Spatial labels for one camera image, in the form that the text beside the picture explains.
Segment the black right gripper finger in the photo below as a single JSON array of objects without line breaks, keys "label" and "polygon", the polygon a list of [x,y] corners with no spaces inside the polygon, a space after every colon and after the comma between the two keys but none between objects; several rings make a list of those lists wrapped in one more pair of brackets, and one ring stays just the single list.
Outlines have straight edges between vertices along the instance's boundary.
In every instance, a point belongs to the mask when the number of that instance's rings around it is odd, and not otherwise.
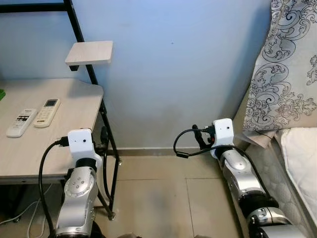
[{"label": "black right gripper finger", "polygon": [[192,125],[192,129],[193,129],[195,140],[197,141],[200,150],[203,150],[205,147],[205,141],[202,137],[202,132],[200,131],[199,127],[197,127],[196,124]]}]

